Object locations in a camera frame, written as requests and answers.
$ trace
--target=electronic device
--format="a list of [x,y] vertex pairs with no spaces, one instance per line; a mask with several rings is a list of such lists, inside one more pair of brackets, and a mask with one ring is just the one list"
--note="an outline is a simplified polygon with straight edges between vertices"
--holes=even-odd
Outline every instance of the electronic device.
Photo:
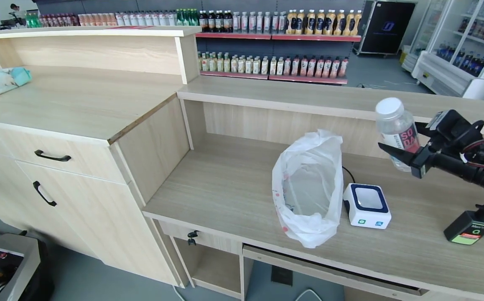
[[0,301],[49,301],[54,291],[45,243],[25,234],[0,236]]

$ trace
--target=black cabinet handle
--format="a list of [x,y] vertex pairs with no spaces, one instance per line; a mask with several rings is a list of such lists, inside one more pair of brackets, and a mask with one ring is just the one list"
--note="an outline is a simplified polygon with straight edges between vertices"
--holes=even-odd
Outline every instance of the black cabinet handle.
[[38,149],[34,152],[34,154],[36,154],[36,156],[40,157],[40,158],[45,158],[45,159],[50,159],[50,160],[55,160],[55,161],[60,161],[60,162],[68,162],[69,160],[71,160],[71,156],[63,156],[62,158],[54,158],[54,157],[47,157],[47,156],[43,156],[43,150],[41,149]]
[[34,185],[34,189],[36,189],[36,192],[37,192],[37,193],[38,193],[38,194],[41,196],[41,198],[42,198],[42,199],[43,199],[43,200],[44,200],[44,201],[45,201],[47,204],[49,204],[49,205],[51,205],[51,206],[53,206],[53,207],[54,207],[54,206],[56,206],[56,202],[55,202],[55,201],[49,202],[49,201],[48,201],[48,200],[45,198],[45,196],[43,196],[43,194],[41,194],[41,192],[40,192],[40,186],[41,186],[40,182],[35,181],[34,183],[32,183],[32,185]]

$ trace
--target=water bottle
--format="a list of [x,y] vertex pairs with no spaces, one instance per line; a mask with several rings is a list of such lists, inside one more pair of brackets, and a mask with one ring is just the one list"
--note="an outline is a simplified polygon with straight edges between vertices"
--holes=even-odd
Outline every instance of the water bottle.
[[[376,126],[383,143],[415,153],[420,148],[413,115],[404,109],[400,99],[389,97],[376,105]],[[411,172],[411,168],[391,157],[397,170]]]

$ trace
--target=cable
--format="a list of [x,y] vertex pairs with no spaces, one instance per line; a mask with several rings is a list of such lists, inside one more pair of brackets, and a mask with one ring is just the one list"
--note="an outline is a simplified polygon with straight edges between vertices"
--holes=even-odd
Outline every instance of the cable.
[[299,296],[296,298],[296,300],[294,300],[294,301],[298,301],[298,300],[301,298],[301,296],[305,295],[305,293],[307,293],[307,292],[311,292],[311,293],[313,293],[313,294],[314,294],[314,295],[315,295],[315,296],[318,298],[318,300],[319,300],[319,301],[322,301],[322,299],[320,298],[320,296],[319,296],[317,293],[315,293],[315,291],[314,291],[314,290],[312,290],[312,289],[306,289],[306,290],[304,290],[304,291],[303,291],[303,293],[301,293],[301,294],[300,294],[300,295],[299,295]]
[[175,288],[175,286],[171,286],[173,288],[173,290],[175,291],[175,293],[179,296],[179,299],[181,299],[181,301],[186,301],[183,296],[181,296],[181,294],[179,293],[179,291]]
[[347,168],[345,168],[344,166],[343,166],[343,169],[346,170],[347,173],[349,173],[350,177],[352,177],[352,182],[356,183],[355,178],[353,177],[353,174]]

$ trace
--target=white plastic bag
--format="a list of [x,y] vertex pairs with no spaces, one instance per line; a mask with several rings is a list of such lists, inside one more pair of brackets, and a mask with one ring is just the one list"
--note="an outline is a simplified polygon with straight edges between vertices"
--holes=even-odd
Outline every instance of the white plastic bag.
[[326,130],[306,133],[272,170],[272,193],[283,231],[306,248],[337,233],[341,219],[342,137]]

